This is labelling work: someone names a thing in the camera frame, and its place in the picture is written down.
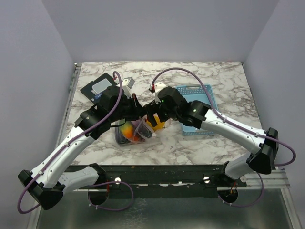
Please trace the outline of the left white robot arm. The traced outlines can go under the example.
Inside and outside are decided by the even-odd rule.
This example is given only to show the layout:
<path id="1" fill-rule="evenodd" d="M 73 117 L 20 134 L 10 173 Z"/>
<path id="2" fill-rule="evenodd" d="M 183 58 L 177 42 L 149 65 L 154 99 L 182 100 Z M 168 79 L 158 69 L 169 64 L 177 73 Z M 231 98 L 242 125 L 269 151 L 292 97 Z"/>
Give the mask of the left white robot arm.
<path id="1" fill-rule="evenodd" d="M 67 168 L 88 146 L 107 132 L 112 123 L 135 121 L 145 115 L 135 94 L 127 95 L 118 86 L 109 86 L 98 103 L 81 113 L 74 127 L 58 147 L 32 170 L 22 170 L 18 179 L 44 210 L 59 203 L 64 194 L 83 187 L 109 184 L 106 172 L 97 164 L 68 172 Z"/>

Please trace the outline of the yellow toy bell pepper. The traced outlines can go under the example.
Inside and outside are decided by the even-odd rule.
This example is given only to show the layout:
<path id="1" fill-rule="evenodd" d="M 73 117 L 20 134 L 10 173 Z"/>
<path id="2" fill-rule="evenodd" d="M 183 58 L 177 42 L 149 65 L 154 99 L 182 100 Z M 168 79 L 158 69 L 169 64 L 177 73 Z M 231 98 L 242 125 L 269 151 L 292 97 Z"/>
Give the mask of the yellow toy bell pepper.
<path id="1" fill-rule="evenodd" d="M 154 115 L 154 118 L 155 118 L 156 123 L 157 123 L 156 126 L 153 126 L 153 125 L 148 121 L 148 119 L 145 119 L 146 124 L 147 124 L 154 132 L 163 129 L 164 126 L 165 126 L 165 122 L 161 122 L 160 119 L 159 119 L 159 117 L 158 117 L 157 115 Z"/>

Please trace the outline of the dark purple toy eggplant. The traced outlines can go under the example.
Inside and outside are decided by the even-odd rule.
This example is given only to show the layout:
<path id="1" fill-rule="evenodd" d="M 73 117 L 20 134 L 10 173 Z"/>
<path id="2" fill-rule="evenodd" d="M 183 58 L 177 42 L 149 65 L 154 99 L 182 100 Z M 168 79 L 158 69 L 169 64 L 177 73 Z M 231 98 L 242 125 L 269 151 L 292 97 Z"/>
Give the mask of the dark purple toy eggplant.
<path id="1" fill-rule="evenodd" d="M 129 144 L 130 143 L 130 141 L 122 135 L 119 127 L 115 128 L 115 132 L 114 133 L 115 133 L 114 134 L 115 141 L 116 141 L 117 144 L 125 145 L 125 144 Z"/>

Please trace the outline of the green orange toy mango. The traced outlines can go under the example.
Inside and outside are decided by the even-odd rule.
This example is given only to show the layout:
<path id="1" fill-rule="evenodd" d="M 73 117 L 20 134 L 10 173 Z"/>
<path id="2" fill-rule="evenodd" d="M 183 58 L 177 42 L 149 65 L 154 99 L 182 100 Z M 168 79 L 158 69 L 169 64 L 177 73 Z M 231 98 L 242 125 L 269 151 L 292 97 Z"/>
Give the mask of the green orange toy mango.
<path id="1" fill-rule="evenodd" d="M 125 124 L 123 124 L 122 126 L 119 127 L 121 134 L 127 138 L 127 139 L 131 139 L 133 137 L 133 133 L 134 133 L 134 126 L 132 124 L 132 122 L 128 121 Z"/>

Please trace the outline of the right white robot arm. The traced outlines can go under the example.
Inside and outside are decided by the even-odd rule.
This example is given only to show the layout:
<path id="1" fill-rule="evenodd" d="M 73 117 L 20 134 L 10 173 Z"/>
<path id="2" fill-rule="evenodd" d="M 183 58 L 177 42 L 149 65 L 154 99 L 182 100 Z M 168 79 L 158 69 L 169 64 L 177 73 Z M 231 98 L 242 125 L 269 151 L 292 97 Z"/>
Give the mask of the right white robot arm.
<path id="1" fill-rule="evenodd" d="M 212 131 L 244 147 L 249 153 L 224 164 L 219 174 L 220 183 L 229 187 L 241 176 L 257 172 L 268 175 L 274 168 L 278 151 L 278 132 L 244 125 L 223 116 L 209 104 L 198 100 L 188 102 L 180 92 L 163 86 L 157 90 L 155 99 L 145 105 L 148 121 L 156 126 L 155 115 L 160 121 L 176 120 L 185 126 Z"/>

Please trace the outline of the clear pink zip top bag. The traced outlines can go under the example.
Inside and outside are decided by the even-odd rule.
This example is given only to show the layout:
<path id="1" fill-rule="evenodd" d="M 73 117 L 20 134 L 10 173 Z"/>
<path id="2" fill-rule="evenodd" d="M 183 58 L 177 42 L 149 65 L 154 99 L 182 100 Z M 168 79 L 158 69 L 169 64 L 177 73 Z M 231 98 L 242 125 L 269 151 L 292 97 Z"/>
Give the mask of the clear pink zip top bag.
<path id="1" fill-rule="evenodd" d="M 114 128 L 115 141 L 119 145 L 130 145 L 147 142 L 156 138 L 157 134 L 171 124 L 171 120 L 161 122 L 157 114 L 154 115 L 157 126 L 153 127 L 147 116 L 136 121 L 117 121 Z"/>

